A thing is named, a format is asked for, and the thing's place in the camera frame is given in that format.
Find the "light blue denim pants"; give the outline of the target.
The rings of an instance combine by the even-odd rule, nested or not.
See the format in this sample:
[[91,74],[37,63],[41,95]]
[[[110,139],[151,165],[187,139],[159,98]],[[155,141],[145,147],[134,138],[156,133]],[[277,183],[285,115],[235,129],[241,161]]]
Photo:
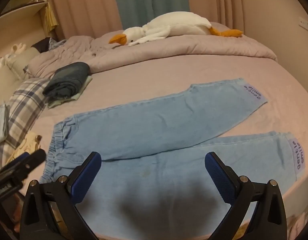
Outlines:
[[225,137],[266,104],[243,79],[70,116],[55,125],[41,182],[68,175],[95,151],[102,167],[79,210],[91,229],[120,239],[210,235],[229,205],[208,175],[215,152],[239,175],[286,192],[305,167],[290,133]]

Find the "cream printed folded garment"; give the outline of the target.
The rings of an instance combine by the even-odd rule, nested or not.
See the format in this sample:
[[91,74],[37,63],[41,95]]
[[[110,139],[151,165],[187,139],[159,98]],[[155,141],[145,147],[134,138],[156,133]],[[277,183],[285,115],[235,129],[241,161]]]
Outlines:
[[9,164],[11,161],[21,156],[24,152],[32,154],[36,150],[39,150],[41,140],[42,140],[41,135],[37,135],[36,133],[29,131],[27,135],[25,135],[24,140],[14,150],[12,155],[8,158],[7,163]]

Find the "small folded light denim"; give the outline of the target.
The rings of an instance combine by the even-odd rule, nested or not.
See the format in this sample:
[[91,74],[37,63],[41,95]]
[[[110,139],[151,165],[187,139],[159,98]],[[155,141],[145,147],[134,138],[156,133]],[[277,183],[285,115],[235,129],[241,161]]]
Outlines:
[[10,108],[5,102],[0,104],[0,143],[8,136],[9,111]]

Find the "blue plaid pillow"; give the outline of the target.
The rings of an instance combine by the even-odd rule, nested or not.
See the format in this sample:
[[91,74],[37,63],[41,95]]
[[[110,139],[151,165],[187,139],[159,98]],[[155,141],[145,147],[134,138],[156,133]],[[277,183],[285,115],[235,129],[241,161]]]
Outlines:
[[10,97],[8,136],[0,143],[0,168],[5,166],[15,149],[45,108],[43,90],[49,79],[32,78],[24,81]]

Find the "folded dark denim jeans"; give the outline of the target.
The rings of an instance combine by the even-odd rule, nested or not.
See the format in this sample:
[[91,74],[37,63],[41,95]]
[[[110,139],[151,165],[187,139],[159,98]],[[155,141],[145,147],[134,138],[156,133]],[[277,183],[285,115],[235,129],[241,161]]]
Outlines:
[[48,98],[71,98],[76,95],[90,74],[90,66],[84,62],[75,62],[59,68],[43,90]]

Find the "small white plush toy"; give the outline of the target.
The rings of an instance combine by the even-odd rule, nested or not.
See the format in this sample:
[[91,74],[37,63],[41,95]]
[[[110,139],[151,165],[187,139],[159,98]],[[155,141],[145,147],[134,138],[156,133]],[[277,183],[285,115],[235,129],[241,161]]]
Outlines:
[[24,44],[24,43],[14,44],[11,47],[10,52],[0,58],[0,70],[8,61],[10,61],[12,58],[16,57],[17,55],[19,55],[20,53],[22,53],[26,49],[27,49],[27,45]]

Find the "pink quilted comforter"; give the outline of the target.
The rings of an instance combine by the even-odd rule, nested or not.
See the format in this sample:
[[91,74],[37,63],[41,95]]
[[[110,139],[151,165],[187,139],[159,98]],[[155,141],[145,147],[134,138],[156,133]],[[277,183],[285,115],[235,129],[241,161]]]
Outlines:
[[99,38],[72,36],[56,49],[34,57],[24,68],[33,77],[51,77],[54,72],[74,62],[85,62],[92,73],[104,72],[147,60],[180,55],[247,56],[277,60],[267,46],[243,35],[182,35],[135,46],[108,44],[109,34]]

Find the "beige headboard shelf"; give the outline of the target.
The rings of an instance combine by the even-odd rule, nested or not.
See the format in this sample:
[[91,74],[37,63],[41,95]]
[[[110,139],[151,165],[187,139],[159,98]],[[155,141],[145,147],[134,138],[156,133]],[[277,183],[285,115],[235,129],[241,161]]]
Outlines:
[[51,5],[47,0],[0,0],[0,58],[15,44],[28,47],[51,36],[55,26],[47,25]]

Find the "pink curtain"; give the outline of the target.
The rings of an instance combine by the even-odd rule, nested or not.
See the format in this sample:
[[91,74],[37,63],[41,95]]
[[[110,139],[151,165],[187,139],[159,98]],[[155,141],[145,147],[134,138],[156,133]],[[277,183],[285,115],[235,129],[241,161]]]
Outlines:
[[[116,0],[48,0],[57,19],[57,35],[101,37],[122,30]],[[242,0],[189,0],[189,8],[211,22],[244,29]]]

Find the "white goose plush toy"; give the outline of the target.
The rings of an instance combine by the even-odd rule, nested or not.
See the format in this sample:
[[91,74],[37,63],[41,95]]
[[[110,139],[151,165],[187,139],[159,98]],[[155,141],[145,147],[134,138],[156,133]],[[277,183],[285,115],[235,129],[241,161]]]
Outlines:
[[175,11],[160,15],[142,27],[131,27],[121,34],[114,35],[109,44],[135,46],[182,35],[214,35],[221,37],[241,37],[243,32],[237,29],[218,31],[209,20],[187,11]]

